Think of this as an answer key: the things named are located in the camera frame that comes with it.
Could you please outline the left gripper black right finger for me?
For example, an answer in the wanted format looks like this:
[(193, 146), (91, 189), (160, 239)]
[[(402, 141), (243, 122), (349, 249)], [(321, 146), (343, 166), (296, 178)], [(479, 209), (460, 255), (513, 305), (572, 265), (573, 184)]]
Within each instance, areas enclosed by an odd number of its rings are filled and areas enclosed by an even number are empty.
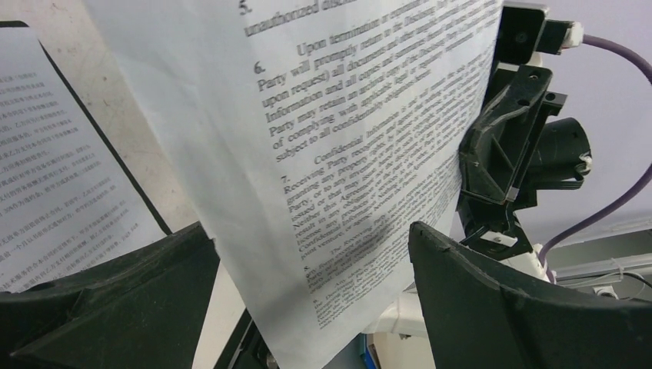
[(438, 368), (649, 368), (651, 304), (514, 270), (416, 221), (409, 255)]

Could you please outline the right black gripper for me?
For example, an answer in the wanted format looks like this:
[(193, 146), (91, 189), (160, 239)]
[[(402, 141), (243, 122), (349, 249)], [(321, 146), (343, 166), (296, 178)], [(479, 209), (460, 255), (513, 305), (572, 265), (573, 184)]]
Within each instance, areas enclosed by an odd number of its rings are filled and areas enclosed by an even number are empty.
[(567, 98), (549, 91), (552, 77), (551, 70), (529, 65), (498, 70), (459, 146), (461, 243), (494, 260), (533, 250), (517, 211), (537, 206), (539, 191), (581, 188), (592, 169), (580, 122), (548, 120)]

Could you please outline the printed white paper sheet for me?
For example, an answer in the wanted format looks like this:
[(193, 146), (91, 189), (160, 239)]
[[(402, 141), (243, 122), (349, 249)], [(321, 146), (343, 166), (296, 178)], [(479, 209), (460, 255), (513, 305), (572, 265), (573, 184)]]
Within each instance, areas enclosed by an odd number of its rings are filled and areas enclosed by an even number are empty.
[(162, 239), (162, 219), (24, 24), (1, 30), (1, 289)]

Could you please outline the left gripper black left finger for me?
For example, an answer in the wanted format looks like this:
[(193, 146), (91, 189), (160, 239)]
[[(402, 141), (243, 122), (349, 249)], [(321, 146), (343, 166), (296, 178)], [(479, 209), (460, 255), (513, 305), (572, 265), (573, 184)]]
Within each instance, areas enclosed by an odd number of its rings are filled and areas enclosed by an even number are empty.
[(219, 259), (200, 224), (1, 295), (3, 368), (190, 368)]

